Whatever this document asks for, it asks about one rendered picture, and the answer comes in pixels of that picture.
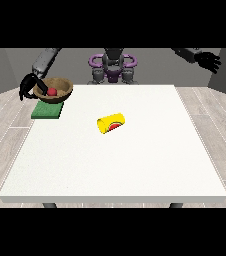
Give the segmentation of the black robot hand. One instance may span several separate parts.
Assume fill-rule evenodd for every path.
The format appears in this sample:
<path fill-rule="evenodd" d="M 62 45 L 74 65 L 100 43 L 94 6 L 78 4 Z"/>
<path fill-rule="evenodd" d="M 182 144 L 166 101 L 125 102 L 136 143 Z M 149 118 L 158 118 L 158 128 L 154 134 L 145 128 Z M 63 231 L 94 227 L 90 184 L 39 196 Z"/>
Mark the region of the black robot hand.
<path fill-rule="evenodd" d="M 38 85 L 38 87 L 42 90 L 43 95 L 47 94 L 48 87 L 45 85 L 45 83 L 34 73 L 30 73 L 27 74 L 20 83 L 20 100 L 23 100 L 23 98 L 37 99 L 35 94 L 30 94 L 30 90 L 33 89 L 35 85 Z"/>
<path fill-rule="evenodd" d="M 201 68 L 216 74 L 221 65 L 220 57 L 211 52 L 200 52 L 194 55 L 195 61 Z"/>

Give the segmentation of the brown wooden bowl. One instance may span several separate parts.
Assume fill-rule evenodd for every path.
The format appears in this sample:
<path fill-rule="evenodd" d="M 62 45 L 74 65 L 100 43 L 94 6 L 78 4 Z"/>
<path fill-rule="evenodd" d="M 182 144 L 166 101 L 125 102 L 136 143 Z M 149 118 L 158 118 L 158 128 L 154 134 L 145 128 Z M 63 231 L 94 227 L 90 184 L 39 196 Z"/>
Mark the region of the brown wooden bowl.
<path fill-rule="evenodd" d="M 35 85 L 33 93 L 43 102 L 49 104 L 57 104 L 64 102 L 73 91 L 73 83 L 66 78 L 45 78 L 44 84 L 50 91 L 56 91 L 57 94 L 54 96 L 44 95 L 43 91 Z"/>

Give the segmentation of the green square pad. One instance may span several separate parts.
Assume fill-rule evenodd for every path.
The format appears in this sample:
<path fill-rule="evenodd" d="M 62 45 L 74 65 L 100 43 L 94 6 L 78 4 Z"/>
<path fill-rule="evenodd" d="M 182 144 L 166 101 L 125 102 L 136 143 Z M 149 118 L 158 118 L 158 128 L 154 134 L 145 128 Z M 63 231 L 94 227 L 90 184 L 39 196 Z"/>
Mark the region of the green square pad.
<path fill-rule="evenodd" d="M 60 117 L 64 103 L 49 104 L 39 101 L 35 106 L 32 119 L 58 119 Z"/>

